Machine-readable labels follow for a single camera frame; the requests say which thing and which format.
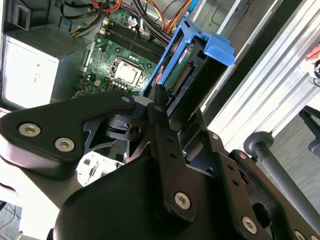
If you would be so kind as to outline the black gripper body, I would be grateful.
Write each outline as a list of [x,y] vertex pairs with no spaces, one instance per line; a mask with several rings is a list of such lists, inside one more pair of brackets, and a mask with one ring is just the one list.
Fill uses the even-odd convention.
[[53,229],[55,240],[235,240],[222,186],[209,174],[187,168],[197,204],[194,222],[161,214],[161,189],[147,157],[120,167],[72,194]]

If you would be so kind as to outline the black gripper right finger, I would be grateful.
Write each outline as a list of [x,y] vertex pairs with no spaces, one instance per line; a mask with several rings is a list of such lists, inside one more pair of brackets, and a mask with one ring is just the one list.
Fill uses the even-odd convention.
[[195,113],[199,146],[195,168],[209,172],[221,188],[226,233],[232,240],[318,240],[320,232],[241,150],[227,152],[221,138]]

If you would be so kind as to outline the person's hand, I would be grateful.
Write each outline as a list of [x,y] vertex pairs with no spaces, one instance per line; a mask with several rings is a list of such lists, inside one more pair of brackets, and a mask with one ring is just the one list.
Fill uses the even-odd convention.
[[316,62],[320,59],[320,43],[317,44],[305,57],[306,62]]

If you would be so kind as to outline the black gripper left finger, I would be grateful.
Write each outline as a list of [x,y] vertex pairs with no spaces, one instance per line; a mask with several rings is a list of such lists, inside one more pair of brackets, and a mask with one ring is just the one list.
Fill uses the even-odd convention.
[[128,142],[129,165],[140,158],[154,164],[160,188],[160,213],[191,223],[197,204],[190,189],[178,135],[170,129],[167,94],[156,86],[143,105],[120,90],[9,113],[0,120],[1,157],[43,177],[64,180],[81,158],[96,149]]

